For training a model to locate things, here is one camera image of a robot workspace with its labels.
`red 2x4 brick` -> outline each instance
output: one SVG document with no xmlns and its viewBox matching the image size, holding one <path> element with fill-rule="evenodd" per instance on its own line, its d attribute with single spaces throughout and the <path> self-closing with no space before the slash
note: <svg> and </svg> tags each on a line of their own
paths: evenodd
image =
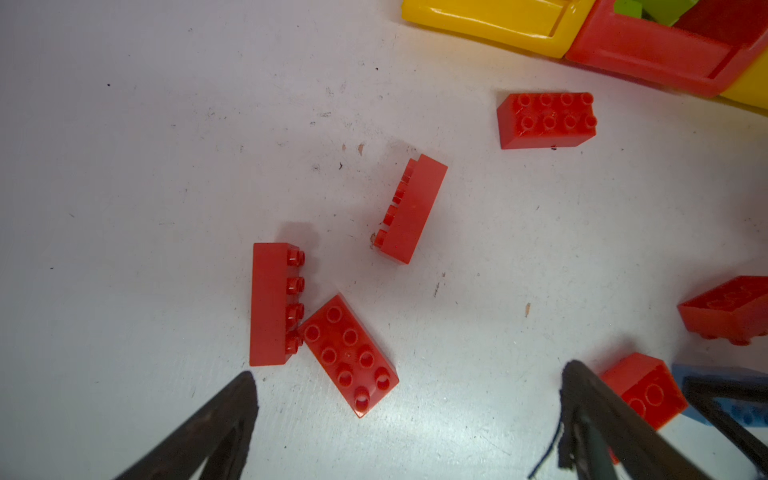
<svg viewBox="0 0 768 480">
<path fill-rule="evenodd" d="M 690 332 L 749 345 L 752 337 L 768 334 L 768 276 L 737 276 L 681 303 L 677 311 Z"/>
<path fill-rule="evenodd" d="M 302 345 L 296 332 L 304 317 L 299 267 L 304 252 L 289 243 L 253 244 L 250 365 L 284 365 Z"/>
<path fill-rule="evenodd" d="M 575 147 L 597 134 L 589 93 L 511 94 L 498 110 L 502 149 Z"/>
<path fill-rule="evenodd" d="M 379 230 L 373 246 L 403 263 L 411 263 L 416 245 L 440 191 L 448 167 L 422 155 L 419 161 L 408 160 L 402 181 L 397 187 L 383 223 L 389 231 Z"/>
<path fill-rule="evenodd" d="M 307 319 L 299 332 L 358 417 L 400 382 L 341 295 Z"/>
</svg>

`lego stud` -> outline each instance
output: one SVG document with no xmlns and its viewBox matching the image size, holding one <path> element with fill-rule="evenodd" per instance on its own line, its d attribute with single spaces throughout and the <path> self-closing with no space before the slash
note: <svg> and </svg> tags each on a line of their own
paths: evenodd
<svg viewBox="0 0 768 480">
<path fill-rule="evenodd" d="M 298 295 L 304 291 L 304 277 L 294 276 L 288 279 L 288 295 Z"/>
<path fill-rule="evenodd" d="M 544 108 L 552 106 L 552 96 L 550 94 L 541 94 L 538 97 L 538 103 Z"/>
<path fill-rule="evenodd" d="M 303 266 L 304 252 L 298 248 L 288 249 L 288 266 Z"/>
<path fill-rule="evenodd" d="M 339 367 L 339 373 L 336 375 L 336 380 L 339 385 L 343 387 L 352 385 L 352 369 L 350 369 L 349 365 L 345 364 Z"/>
<path fill-rule="evenodd" d="M 533 130 L 534 125 L 536 125 L 536 122 L 534 121 L 533 117 L 526 115 L 520 119 L 520 130 L 524 132 Z"/>
<path fill-rule="evenodd" d="M 741 290 L 739 292 L 729 292 L 725 294 L 725 297 L 728 300 L 736 300 L 737 302 L 740 300 L 746 300 L 748 298 L 752 297 L 752 292 L 747 292 L 744 290 Z"/>
<path fill-rule="evenodd" d="M 531 96 L 528 94 L 520 94 L 518 95 L 517 100 L 515 100 L 515 103 L 518 104 L 518 107 L 520 108 L 528 108 L 531 106 Z"/>
<path fill-rule="evenodd" d="M 627 404 L 637 412 L 637 414 L 645 418 L 645 404 L 639 399 L 631 399 Z"/>
<path fill-rule="evenodd" d="M 320 359 L 325 363 L 326 365 L 333 365 L 333 363 L 336 362 L 336 351 L 332 348 L 327 346 L 322 353 L 320 353 Z"/>
<path fill-rule="evenodd" d="M 355 390 L 355 410 L 358 412 L 365 412 L 368 410 L 368 404 L 370 403 L 371 395 L 368 393 L 368 389 L 364 386 L 360 386 Z"/>
<path fill-rule="evenodd" d="M 571 94 L 560 94 L 560 104 L 563 107 L 570 107 L 574 103 L 574 96 Z"/>
<path fill-rule="evenodd" d="M 376 379 L 376 388 L 379 390 L 389 390 L 389 372 L 384 367 L 379 367 L 373 375 Z"/>
<path fill-rule="evenodd" d="M 354 346 L 357 343 L 357 331 L 355 329 L 347 329 L 342 335 L 342 340 L 346 346 Z"/>
<path fill-rule="evenodd" d="M 400 182 L 400 184 L 397 186 L 397 190 L 395 190 L 395 196 L 392 198 L 392 202 L 400 205 L 402 196 L 406 194 L 407 187 L 408 187 L 408 184 L 406 184 L 405 182 Z"/>
<path fill-rule="evenodd" d="M 707 308 L 712 310 L 728 310 L 732 306 L 733 302 L 730 300 L 712 300 L 711 302 L 707 302 Z"/>
<path fill-rule="evenodd" d="M 369 369 L 373 366 L 373 361 L 374 361 L 373 353 L 371 352 L 369 347 L 366 347 L 362 350 L 357 361 L 360 364 L 360 366 L 363 367 L 364 369 Z"/>
<path fill-rule="evenodd" d="M 544 129 L 545 129 L 545 130 L 551 130 L 551 129 L 553 129 L 553 128 L 554 128 L 554 126 L 555 126 L 555 125 L 558 123 L 558 122 L 557 122 L 557 121 L 554 119 L 554 116 L 553 116 L 553 115 L 547 115 L 546 117 L 544 117 L 544 120 L 543 120 L 543 122 L 544 122 Z"/>
<path fill-rule="evenodd" d="M 645 387 L 645 401 L 648 405 L 658 407 L 664 401 L 664 390 L 655 383 Z"/>
<path fill-rule="evenodd" d="M 317 325 L 310 325 L 304 330 L 304 339 L 307 342 L 316 342 L 320 338 L 320 328 Z"/>
<path fill-rule="evenodd" d="M 594 115 L 586 115 L 584 117 L 584 126 L 586 128 L 595 128 L 598 125 L 598 118 Z"/>
<path fill-rule="evenodd" d="M 296 328 L 302 318 L 304 318 L 304 304 L 291 303 L 286 308 L 286 329 L 293 330 Z"/>
<path fill-rule="evenodd" d="M 573 128 L 576 128 L 576 117 L 573 115 L 565 115 L 565 118 L 563 118 L 563 125 L 565 126 L 566 130 L 572 130 Z"/>
<path fill-rule="evenodd" d="M 341 317 L 342 317 L 341 309 L 338 306 L 332 306 L 326 312 L 326 318 L 331 323 L 338 322 L 339 320 L 341 320 Z"/>
<path fill-rule="evenodd" d="M 384 215 L 384 224 L 388 227 L 392 225 L 392 220 L 395 219 L 395 214 L 397 213 L 397 207 L 394 205 L 389 205 L 389 208 L 386 209 L 386 214 Z"/>
<path fill-rule="evenodd" d="M 301 344 L 301 337 L 296 332 L 288 333 L 286 335 L 286 354 L 293 355 L 298 352 Z"/>
<path fill-rule="evenodd" d="M 381 248 L 384 244 L 384 237 L 386 237 L 386 232 L 384 230 L 379 230 L 379 232 L 376 234 L 376 238 L 373 241 L 373 246 Z"/>
<path fill-rule="evenodd" d="M 416 161 L 410 158 L 408 160 L 408 164 L 406 165 L 406 171 L 402 174 L 402 181 L 405 183 L 408 183 L 411 181 L 411 177 L 413 176 L 413 171 L 416 169 Z"/>
</svg>

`red plastic toy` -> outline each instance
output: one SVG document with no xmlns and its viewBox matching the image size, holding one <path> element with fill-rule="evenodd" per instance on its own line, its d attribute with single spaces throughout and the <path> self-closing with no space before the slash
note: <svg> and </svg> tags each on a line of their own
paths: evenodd
<svg viewBox="0 0 768 480">
<path fill-rule="evenodd" d="M 633 353 L 600 378 L 654 430 L 688 408 L 667 366 L 652 356 Z"/>
<path fill-rule="evenodd" d="M 303 341 L 296 331 L 304 317 L 299 267 L 304 252 L 289 243 L 253 244 L 250 303 L 250 365 L 285 365 Z"/>
<path fill-rule="evenodd" d="M 383 223 L 389 231 L 379 230 L 374 247 L 395 260 L 411 262 L 447 171 L 448 167 L 426 155 L 419 157 L 419 161 L 408 160 L 392 198 L 394 205 L 389 205 L 384 216 Z"/>
<path fill-rule="evenodd" d="M 765 0 L 699 0 L 674 27 L 597 0 L 568 60 L 705 97 L 725 91 L 768 46 Z"/>
<path fill-rule="evenodd" d="M 511 94 L 498 110 L 502 150 L 575 147 L 596 135 L 589 93 Z"/>
<path fill-rule="evenodd" d="M 677 310 L 689 332 L 749 345 L 752 337 L 768 335 L 768 276 L 737 276 Z"/>
<path fill-rule="evenodd" d="M 341 295 L 334 296 L 299 331 L 358 417 L 370 412 L 399 383 L 395 369 Z"/>
</svg>

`lego brick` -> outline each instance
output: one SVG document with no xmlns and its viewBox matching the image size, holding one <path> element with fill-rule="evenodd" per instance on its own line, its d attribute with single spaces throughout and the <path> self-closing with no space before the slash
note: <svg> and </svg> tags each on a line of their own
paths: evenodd
<svg viewBox="0 0 768 480">
<path fill-rule="evenodd" d="M 594 137 L 589 93 L 511 94 L 499 105 L 502 149 L 575 147 Z"/>
<path fill-rule="evenodd" d="M 691 10 L 698 0 L 641 0 L 642 8 L 661 23 L 671 27 L 680 16 Z"/>
<path fill-rule="evenodd" d="M 754 7 L 753 18 L 729 16 L 733 24 L 722 31 L 702 28 L 697 33 L 692 26 L 687 30 L 678 28 L 685 17 L 707 17 L 713 9 L 706 5 L 708 1 L 699 0 L 672 28 L 619 15 L 614 12 L 615 0 L 597 0 L 565 57 L 713 97 L 724 92 L 768 46 L 768 18 L 762 13 L 768 2 Z M 747 1 L 751 4 L 762 0 Z"/>
<path fill-rule="evenodd" d="M 403 19 L 561 58 L 594 0 L 404 0 Z"/>
<path fill-rule="evenodd" d="M 411 262 L 447 171 L 448 167 L 426 155 L 419 161 L 408 160 L 393 204 L 384 216 L 383 223 L 389 230 L 379 230 L 374 247 L 399 262 Z"/>
<path fill-rule="evenodd" d="M 616 0 L 614 12 L 627 17 L 642 18 L 643 4 L 635 0 Z"/>
<path fill-rule="evenodd" d="M 768 335 L 768 276 L 738 276 L 677 310 L 689 332 L 749 345 L 752 337 Z"/>
<path fill-rule="evenodd" d="M 768 109 L 768 50 L 722 93 L 725 98 Z"/>
<path fill-rule="evenodd" d="M 688 407 L 667 366 L 651 356 L 633 353 L 600 378 L 654 430 Z"/>
<path fill-rule="evenodd" d="M 685 379 L 688 377 L 768 384 L 768 374 L 740 367 L 692 366 L 673 363 L 672 376 L 681 390 Z M 765 403 L 724 398 L 715 398 L 715 402 L 720 404 L 725 413 L 744 427 L 768 426 L 768 405 Z M 704 425 L 712 425 L 692 406 L 685 409 L 683 415 Z"/>
<path fill-rule="evenodd" d="M 299 331 L 358 417 L 370 412 L 400 382 L 341 295 L 315 312 Z"/>
<path fill-rule="evenodd" d="M 296 331 L 304 317 L 299 268 L 304 252 L 289 243 L 253 244 L 250 365 L 284 365 L 302 345 Z"/>
</svg>

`white table surface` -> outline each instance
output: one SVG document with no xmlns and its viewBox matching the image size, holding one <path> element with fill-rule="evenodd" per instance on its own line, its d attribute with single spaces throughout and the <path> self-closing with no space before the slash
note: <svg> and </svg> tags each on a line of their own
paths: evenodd
<svg viewBox="0 0 768 480">
<path fill-rule="evenodd" d="M 768 339 L 675 309 L 768 274 L 768 118 L 397 0 L 9 0 L 0 65 L 0 478 L 110 478 L 247 369 L 254 242 L 301 246 L 307 312 L 343 293 L 400 385 L 360 420 L 306 347 L 251 369 L 244 478 L 523 478 L 569 359 L 768 371 Z M 511 91 L 592 92 L 597 137 L 500 150 Z M 449 170 L 398 266 L 369 238 L 417 154 Z M 662 433 L 754 477 L 711 427 Z"/>
</svg>

